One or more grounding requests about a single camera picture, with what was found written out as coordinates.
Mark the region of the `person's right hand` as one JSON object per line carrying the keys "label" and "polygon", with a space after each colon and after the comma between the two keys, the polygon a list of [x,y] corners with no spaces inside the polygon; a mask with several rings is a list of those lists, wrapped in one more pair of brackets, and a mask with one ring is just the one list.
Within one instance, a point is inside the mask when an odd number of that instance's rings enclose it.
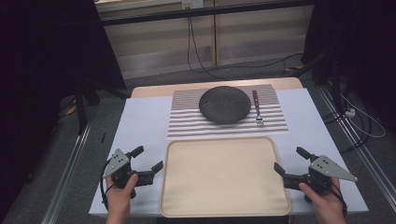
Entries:
{"label": "person's right hand", "polygon": [[300,183],[299,188],[315,205],[318,224],[347,224],[343,204],[334,194],[318,195],[305,183]]}

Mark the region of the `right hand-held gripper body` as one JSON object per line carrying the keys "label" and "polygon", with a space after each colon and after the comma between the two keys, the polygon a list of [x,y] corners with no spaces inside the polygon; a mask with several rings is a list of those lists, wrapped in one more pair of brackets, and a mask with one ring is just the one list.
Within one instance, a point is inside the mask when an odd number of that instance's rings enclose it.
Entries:
{"label": "right hand-held gripper body", "polygon": [[330,190],[332,178],[357,182],[358,178],[349,171],[338,165],[335,161],[327,156],[311,155],[306,156],[310,160],[308,173],[303,175],[290,175],[283,173],[283,183],[285,189],[299,190],[299,184],[307,184],[315,193],[321,194]]}

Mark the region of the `metal floor rail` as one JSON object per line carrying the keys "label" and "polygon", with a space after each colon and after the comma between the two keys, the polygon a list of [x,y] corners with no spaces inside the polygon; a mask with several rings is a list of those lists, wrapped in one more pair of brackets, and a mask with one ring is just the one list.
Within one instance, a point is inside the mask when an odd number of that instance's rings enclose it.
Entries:
{"label": "metal floor rail", "polygon": [[72,178],[76,171],[76,167],[80,158],[80,154],[85,146],[87,138],[91,130],[92,123],[89,121],[79,132],[76,143],[74,144],[70,158],[62,174],[61,180],[56,187],[53,197],[49,202],[43,219],[40,224],[56,224],[58,216],[64,204],[67,191],[69,190]]}
{"label": "metal floor rail", "polygon": [[396,211],[396,134],[359,98],[341,98],[346,108],[355,109],[349,118],[336,107],[328,87],[315,87],[312,94],[346,167],[359,179],[363,199],[372,208],[383,201]]}

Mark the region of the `beige plastic tray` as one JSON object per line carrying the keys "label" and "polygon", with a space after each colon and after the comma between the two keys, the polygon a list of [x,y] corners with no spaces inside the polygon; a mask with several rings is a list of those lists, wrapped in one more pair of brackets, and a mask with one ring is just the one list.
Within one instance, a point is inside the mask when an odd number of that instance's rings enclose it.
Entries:
{"label": "beige plastic tray", "polygon": [[165,217],[285,216],[290,196],[267,137],[172,142],[160,211]]}

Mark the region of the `white power strip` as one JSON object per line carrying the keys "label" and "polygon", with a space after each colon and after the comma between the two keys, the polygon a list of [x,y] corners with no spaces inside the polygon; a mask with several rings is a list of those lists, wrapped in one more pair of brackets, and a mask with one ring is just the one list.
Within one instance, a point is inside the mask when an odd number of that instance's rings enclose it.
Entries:
{"label": "white power strip", "polygon": [[181,5],[183,9],[203,8],[204,0],[182,0]]}

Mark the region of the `light wooden cabinet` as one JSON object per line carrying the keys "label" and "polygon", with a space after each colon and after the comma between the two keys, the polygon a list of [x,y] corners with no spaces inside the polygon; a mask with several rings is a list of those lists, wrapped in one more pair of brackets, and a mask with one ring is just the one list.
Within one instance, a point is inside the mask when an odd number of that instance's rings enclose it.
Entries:
{"label": "light wooden cabinet", "polygon": [[107,26],[125,79],[231,63],[277,59],[304,50],[313,8],[287,7]]}

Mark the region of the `black curtain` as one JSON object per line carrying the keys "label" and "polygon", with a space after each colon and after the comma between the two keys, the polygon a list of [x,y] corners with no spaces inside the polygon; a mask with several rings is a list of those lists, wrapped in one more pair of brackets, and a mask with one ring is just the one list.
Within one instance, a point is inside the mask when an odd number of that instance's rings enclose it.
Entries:
{"label": "black curtain", "polygon": [[122,89],[96,0],[0,0],[0,220],[44,153],[60,101]]}
{"label": "black curtain", "polygon": [[337,69],[396,132],[396,0],[314,0],[303,63],[322,84]]}

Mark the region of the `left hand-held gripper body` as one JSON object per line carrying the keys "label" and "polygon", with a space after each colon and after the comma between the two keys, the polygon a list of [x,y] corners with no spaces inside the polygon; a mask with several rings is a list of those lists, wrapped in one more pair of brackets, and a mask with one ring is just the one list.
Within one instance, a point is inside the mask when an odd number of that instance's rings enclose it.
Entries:
{"label": "left hand-held gripper body", "polygon": [[124,153],[119,148],[115,150],[111,158],[106,162],[103,169],[103,179],[112,177],[114,184],[119,188],[124,188],[131,175],[137,174],[137,187],[152,185],[155,174],[151,171],[138,172],[131,167],[130,152]]}

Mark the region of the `black horizontal bar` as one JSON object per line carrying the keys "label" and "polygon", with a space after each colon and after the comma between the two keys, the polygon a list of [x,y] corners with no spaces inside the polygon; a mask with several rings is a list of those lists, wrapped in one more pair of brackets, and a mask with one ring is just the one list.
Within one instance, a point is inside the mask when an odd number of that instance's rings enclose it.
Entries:
{"label": "black horizontal bar", "polygon": [[316,0],[271,0],[269,2],[232,5],[223,7],[204,7],[197,9],[181,9],[168,12],[157,12],[143,15],[128,15],[101,19],[103,26],[139,23],[147,21],[166,21],[183,18],[193,18],[220,14],[240,13],[258,10],[279,9],[287,7],[313,6]]}

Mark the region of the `dark round plate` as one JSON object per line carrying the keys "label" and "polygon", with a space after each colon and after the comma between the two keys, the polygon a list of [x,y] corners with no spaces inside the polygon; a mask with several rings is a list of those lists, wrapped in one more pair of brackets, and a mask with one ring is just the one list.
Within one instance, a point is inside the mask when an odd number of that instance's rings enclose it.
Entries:
{"label": "dark round plate", "polygon": [[248,95],[230,86],[209,89],[199,100],[202,115],[217,124],[237,123],[248,115],[250,108]]}

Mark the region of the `white table sheet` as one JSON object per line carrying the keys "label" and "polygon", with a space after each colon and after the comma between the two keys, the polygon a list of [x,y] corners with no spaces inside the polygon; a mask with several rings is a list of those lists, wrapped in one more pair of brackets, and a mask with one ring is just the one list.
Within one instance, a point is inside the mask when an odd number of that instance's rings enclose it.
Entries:
{"label": "white table sheet", "polygon": [[[276,147],[278,162],[288,172],[303,174],[309,166],[296,152],[297,147],[316,154],[325,155],[338,165],[345,162],[337,150],[320,115],[305,89],[278,90],[278,101],[284,113],[289,131],[285,134],[267,137]],[[165,164],[169,145],[174,141],[167,138],[172,107],[173,93],[162,97],[137,97],[126,101],[111,148],[131,151],[143,146],[144,152],[133,159],[132,166],[136,170],[148,170],[158,161]],[[131,214],[134,217],[164,217],[160,211],[163,190],[164,169],[154,178],[151,186],[141,187],[132,200]],[[304,195],[296,190],[287,190],[290,196],[290,211],[288,214],[309,214],[313,207],[304,200]]]}

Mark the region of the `black stand leg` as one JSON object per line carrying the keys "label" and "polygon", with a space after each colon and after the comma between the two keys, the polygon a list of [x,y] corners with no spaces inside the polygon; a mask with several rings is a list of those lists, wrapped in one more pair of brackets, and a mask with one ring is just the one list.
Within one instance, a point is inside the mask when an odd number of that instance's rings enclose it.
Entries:
{"label": "black stand leg", "polygon": [[87,126],[84,102],[89,105],[98,105],[100,98],[92,85],[86,82],[79,82],[75,88],[75,100],[78,112],[78,134],[82,134]]}

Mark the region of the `person's left hand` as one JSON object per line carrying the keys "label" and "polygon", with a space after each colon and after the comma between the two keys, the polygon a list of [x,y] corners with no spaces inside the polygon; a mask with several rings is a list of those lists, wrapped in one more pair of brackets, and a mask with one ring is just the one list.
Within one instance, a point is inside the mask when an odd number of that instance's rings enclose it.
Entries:
{"label": "person's left hand", "polygon": [[106,224],[126,224],[131,210],[131,193],[137,183],[138,175],[132,175],[126,186],[119,189],[113,186],[114,181],[109,176],[106,179],[107,191],[107,218]]}

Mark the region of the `striped placemat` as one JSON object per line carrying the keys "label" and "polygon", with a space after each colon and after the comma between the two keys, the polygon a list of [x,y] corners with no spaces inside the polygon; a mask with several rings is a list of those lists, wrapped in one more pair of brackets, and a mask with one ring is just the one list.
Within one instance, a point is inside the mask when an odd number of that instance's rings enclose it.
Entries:
{"label": "striped placemat", "polygon": [[[268,136],[285,134],[289,131],[276,91],[270,84],[236,86],[250,99],[251,108],[247,116],[234,124],[217,124],[206,119],[199,110],[199,100],[208,88],[175,91],[167,138],[174,140],[234,138],[243,136]],[[252,91],[256,90],[263,125],[256,124],[256,109]]]}

